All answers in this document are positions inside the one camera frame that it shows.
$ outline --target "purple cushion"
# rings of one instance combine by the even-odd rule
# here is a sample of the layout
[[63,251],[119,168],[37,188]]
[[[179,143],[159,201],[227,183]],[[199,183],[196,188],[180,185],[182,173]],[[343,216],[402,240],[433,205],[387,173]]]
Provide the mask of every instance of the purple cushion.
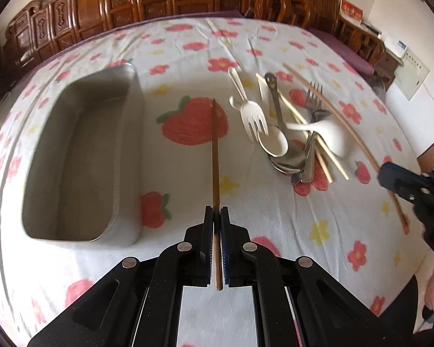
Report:
[[332,34],[325,33],[317,29],[309,29],[309,31],[341,56],[362,76],[372,76],[374,68],[365,59],[362,59],[352,49],[335,38]]

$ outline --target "yellow star print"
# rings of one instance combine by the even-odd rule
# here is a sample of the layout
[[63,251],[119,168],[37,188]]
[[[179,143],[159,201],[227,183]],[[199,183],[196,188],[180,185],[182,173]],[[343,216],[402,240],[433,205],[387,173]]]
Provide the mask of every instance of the yellow star print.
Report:
[[314,240],[317,245],[322,245],[324,241],[331,238],[328,233],[328,222],[324,219],[320,220],[319,224],[314,223],[310,230],[309,240]]
[[254,88],[254,82],[251,81],[251,78],[243,78],[243,79],[241,80],[241,83],[242,83],[242,85],[243,85],[245,88],[247,88],[247,89],[252,90],[252,89]]
[[398,264],[400,263],[400,261],[401,261],[401,258],[400,258],[400,252],[397,252],[397,253],[395,254],[395,256],[394,256],[394,265],[395,265],[395,267],[398,266]]
[[37,125],[31,126],[31,127],[27,130],[27,134],[35,133],[36,130],[37,130]]
[[239,188],[240,185],[237,183],[234,183],[231,179],[230,176],[223,176],[223,179],[220,180],[220,194],[229,194],[229,195],[233,195],[233,191],[236,188]]
[[161,84],[159,87],[156,87],[151,91],[153,96],[164,96],[166,95],[170,90],[172,90],[171,87],[169,87],[166,83]]
[[389,202],[383,202],[383,205],[381,206],[381,211],[386,214],[386,216],[389,215]]

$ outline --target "wooden side table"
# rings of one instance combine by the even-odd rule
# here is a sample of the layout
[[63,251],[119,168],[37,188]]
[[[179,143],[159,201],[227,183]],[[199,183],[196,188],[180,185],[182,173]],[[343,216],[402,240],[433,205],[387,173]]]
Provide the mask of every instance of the wooden side table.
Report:
[[395,71],[398,66],[404,66],[404,62],[386,48],[384,57],[374,66],[375,74],[381,76],[384,80],[384,86],[387,89],[395,79]]

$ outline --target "electrical panel box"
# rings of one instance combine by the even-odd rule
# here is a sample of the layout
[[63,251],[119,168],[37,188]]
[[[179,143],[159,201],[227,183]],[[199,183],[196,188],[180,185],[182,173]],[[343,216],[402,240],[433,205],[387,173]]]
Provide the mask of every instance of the electrical panel box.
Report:
[[408,100],[413,98],[421,84],[429,74],[429,68],[415,55],[410,48],[407,50],[402,61],[403,67],[395,71],[395,84]]

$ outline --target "tablecloth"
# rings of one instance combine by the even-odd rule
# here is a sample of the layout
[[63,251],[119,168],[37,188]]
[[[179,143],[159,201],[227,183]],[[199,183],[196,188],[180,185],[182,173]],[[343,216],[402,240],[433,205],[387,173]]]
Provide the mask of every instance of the tablecloth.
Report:
[[[145,98],[140,238],[127,248],[98,250],[69,250],[28,238],[21,226],[23,194],[52,106],[69,83],[123,62],[137,68]],[[230,95],[237,96],[227,74],[233,66],[249,98],[260,101],[255,73],[272,71],[280,90],[302,106],[305,90],[283,62],[323,86],[378,161],[420,171],[386,106],[348,63],[301,28],[202,18],[107,33],[39,69],[0,132],[0,312],[21,341],[122,258],[155,257],[183,240],[187,227],[202,222],[205,206],[212,204],[213,98],[220,105],[221,205],[229,207],[232,222],[278,256],[312,257],[375,314],[392,302],[428,250],[411,205],[402,201],[410,222],[403,229],[389,194],[356,147],[341,161],[349,181],[330,165],[334,182],[328,184],[317,165],[312,184],[293,188],[249,141],[228,103]],[[185,288],[178,345],[256,345],[250,288]]]

